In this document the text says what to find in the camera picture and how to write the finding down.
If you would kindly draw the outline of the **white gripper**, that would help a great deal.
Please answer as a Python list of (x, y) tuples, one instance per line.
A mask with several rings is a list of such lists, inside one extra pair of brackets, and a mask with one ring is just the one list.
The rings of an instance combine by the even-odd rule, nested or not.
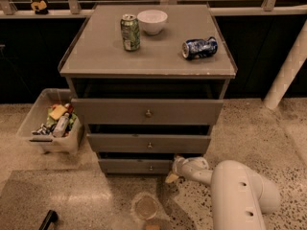
[(171, 184), (178, 180), (179, 176), (192, 177), (195, 173), (194, 160), (192, 158), (184, 158), (179, 154), (175, 154), (172, 172), (165, 178), (167, 184)]

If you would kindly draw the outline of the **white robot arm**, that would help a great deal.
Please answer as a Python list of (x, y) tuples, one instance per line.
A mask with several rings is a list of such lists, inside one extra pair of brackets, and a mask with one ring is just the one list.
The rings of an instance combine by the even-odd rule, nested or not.
[(267, 230), (263, 215), (280, 207), (277, 186), (234, 160), (222, 161), (210, 170), (203, 157), (177, 155), (165, 182), (180, 177), (210, 187), (214, 230)]

